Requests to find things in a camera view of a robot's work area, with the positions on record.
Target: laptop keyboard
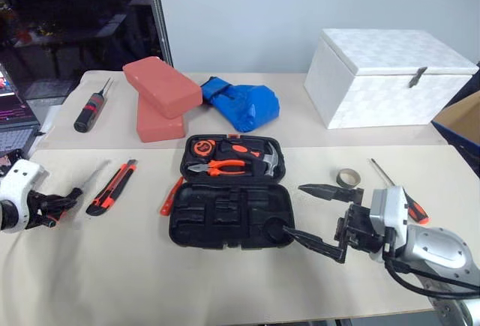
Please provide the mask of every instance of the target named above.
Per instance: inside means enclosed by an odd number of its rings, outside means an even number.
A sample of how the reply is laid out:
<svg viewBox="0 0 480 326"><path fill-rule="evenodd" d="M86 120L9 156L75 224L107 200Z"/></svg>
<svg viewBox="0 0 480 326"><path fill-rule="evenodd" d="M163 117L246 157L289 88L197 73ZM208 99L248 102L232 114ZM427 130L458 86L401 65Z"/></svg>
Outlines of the laptop keyboard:
<svg viewBox="0 0 480 326"><path fill-rule="evenodd" d="M0 132L0 151L23 148L32 132L31 128Z"/></svg>

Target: white wall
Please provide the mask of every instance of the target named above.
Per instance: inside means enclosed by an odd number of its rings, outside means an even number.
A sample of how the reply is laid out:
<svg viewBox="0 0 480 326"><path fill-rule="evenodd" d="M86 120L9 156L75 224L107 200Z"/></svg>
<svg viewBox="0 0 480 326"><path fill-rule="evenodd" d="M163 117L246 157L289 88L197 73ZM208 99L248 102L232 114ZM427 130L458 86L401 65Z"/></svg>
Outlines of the white wall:
<svg viewBox="0 0 480 326"><path fill-rule="evenodd" d="M480 60L480 0L162 0L175 67L305 72L321 28L420 28Z"/></svg>

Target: box latch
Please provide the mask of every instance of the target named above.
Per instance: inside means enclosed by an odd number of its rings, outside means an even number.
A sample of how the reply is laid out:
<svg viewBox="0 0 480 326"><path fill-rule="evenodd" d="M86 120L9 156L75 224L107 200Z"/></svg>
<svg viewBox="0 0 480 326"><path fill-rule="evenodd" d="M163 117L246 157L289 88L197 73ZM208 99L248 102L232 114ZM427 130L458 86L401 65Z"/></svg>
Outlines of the box latch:
<svg viewBox="0 0 480 326"><path fill-rule="evenodd" d="M417 85L419 83L420 78L422 77L423 73L427 70L427 67L420 67L417 70L417 74L410 80L408 83L408 87L412 88L413 86Z"/></svg>

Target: laptop screen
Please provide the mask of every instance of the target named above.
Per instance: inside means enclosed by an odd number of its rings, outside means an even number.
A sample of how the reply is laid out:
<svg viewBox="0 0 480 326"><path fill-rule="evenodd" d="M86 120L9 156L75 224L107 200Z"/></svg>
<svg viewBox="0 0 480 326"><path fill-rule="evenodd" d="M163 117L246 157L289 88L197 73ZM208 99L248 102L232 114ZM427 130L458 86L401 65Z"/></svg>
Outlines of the laptop screen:
<svg viewBox="0 0 480 326"><path fill-rule="evenodd" d="M0 92L0 125L37 121L27 103L21 101L14 92Z"/></svg>

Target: white storage box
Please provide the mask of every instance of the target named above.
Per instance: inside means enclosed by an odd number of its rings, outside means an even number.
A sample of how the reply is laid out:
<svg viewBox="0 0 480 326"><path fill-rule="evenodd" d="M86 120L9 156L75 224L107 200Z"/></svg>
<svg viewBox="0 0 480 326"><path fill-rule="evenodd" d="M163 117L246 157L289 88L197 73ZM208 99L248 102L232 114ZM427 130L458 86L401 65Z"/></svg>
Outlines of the white storage box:
<svg viewBox="0 0 480 326"><path fill-rule="evenodd" d="M425 31L330 28L304 86L328 129L427 124L477 70Z"/></svg>

